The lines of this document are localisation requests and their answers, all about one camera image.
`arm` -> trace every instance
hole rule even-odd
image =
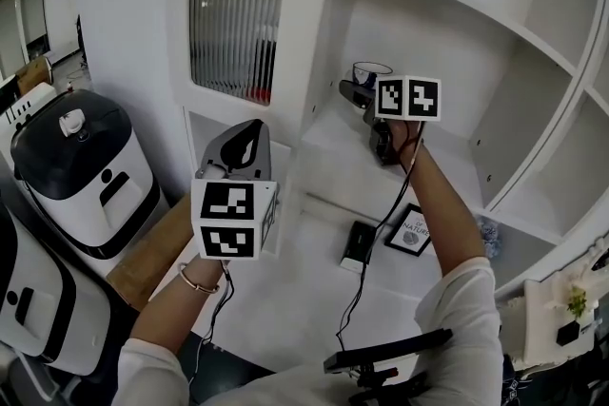
[[[389,123],[393,146],[399,150],[407,136],[403,122]],[[415,134],[418,124],[410,124]],[[402,164],[409,167],[414,144],[403,151]],[[445,276],[462,262],[484,257],[480,231],[470,211],[446,180],[438,165],[421,145],[410,183],[415,190],[431,241],[436,250],[442,274]]]
[[[213,289],[222,276],[222,265],[219,261],[196,257],[184,273],[192,282]],[[130,337],[160,345],[177,354],[199,317],[207,296],[188,286],[181,276],[176,276],[144,308]]]

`cardboard box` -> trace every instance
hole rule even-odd
[[[15,74],[19,77],[17,84],[21,96],[24,96],[41,83],[48,83],[50,85],[49,64],[44,56],[39,56],[35,60],[30,61]]]
[[[123,300],[142,311],[192,235],[188,193],[135,244],[106,280]]]

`hand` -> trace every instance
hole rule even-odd
[[[399,154],[402,164],[404,166],[409,166],[415,152],[417,134],[419,133],[420,124],[418,122],[405,123],[404,121],[387,121],[387,123],[389,124],[389,129],[391,130],[391,142],[393,144],[393,148],[398,153],[400,153],[400,150],[402,151],[402,154]],[[409,139],[410,143],[403,146],[406,138]]]

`picture frame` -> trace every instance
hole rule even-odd
[[[393,230],[384,240],[387,247],[416,257],[420,256],[430,243],[429,229],[421,208],[413,203],[406,206]]]

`door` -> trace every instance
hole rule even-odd
[[[324,0],[167,0],[170,82],[187,110],[259,118],[295,145]]]

